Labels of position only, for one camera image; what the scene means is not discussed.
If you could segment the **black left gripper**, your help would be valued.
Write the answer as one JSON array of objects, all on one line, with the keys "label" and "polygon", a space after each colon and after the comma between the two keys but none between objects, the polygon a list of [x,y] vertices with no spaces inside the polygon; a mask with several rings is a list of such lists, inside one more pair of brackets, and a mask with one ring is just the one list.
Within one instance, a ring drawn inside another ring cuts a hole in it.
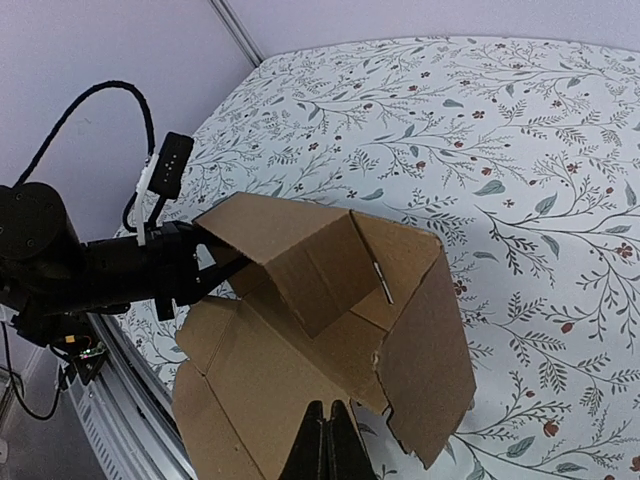
[{"label": "black left gripper", "polygon": [[[224,240],[185,222],[168,222],[134,236],[91,242],[84,253],[87,270],[80,281],[82,311],[124,311],[138,301],[153,300],[161,320],[174,317],[171,303],[192,305],[252,261]],[[199,267],[202,245],[214,264]]]}]

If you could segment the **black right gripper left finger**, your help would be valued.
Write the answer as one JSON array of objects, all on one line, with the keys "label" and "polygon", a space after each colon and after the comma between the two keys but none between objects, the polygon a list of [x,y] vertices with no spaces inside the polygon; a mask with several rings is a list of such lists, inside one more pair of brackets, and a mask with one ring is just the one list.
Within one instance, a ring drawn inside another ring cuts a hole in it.
[{"label": "black right gripper left finger", "polygon": [[323,480],[329,478],[328,421],[323,404],[312,401],[303,416],[280,480]]}]

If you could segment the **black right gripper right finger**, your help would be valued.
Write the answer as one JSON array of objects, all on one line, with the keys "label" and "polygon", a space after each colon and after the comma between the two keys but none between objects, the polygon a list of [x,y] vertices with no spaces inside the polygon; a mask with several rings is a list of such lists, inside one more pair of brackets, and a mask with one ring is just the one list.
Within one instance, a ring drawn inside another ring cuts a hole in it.
[{"label": "black right gripper right finger", "polygon": [[327,471],[334,480],[374,480],[359,433],[341,400],[332,403],[327,422]]}]

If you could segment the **brown cardboard paper box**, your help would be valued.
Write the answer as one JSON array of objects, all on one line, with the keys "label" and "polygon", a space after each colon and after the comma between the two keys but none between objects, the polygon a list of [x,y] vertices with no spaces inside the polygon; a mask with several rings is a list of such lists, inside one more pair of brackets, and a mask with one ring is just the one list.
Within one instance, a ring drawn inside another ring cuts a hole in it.
[{"label": "brown cardboard paper box", "polygon": [[200,479],[279,478],[308,405],[385,414],[430,466],[476,390],[434,234],[354,210],[236,193],[196,225],[250,258],[233,299],[193,305],[172,411]]}]

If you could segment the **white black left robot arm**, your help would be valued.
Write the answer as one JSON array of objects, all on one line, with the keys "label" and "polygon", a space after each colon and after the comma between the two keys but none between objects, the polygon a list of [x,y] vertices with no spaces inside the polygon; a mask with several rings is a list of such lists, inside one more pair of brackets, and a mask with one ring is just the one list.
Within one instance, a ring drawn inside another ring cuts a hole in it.
[{"label": "white black left robot arm", "polygon": [[224,241],[181,221],[147,227],[143,237],[79,241],[58,192],[44,183],[1,189],[1,301],[25,340],[46,347],[85,333],[84,313],[117,315],[155,302],[169,320],[249,265],[242,254],[201,269],[199,246]]}]

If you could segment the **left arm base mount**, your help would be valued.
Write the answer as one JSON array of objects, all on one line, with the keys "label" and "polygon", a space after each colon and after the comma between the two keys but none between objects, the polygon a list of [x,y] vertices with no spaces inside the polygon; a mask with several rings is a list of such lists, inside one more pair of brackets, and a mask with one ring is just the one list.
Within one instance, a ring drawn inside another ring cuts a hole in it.
[{"label": "left arm base mount", "polygon": [[89,335],[66,335],[49,349],[62,361],[62,382],[70,387],[78,379],[83,386],[95,380],[108,357],[106,345]]}]

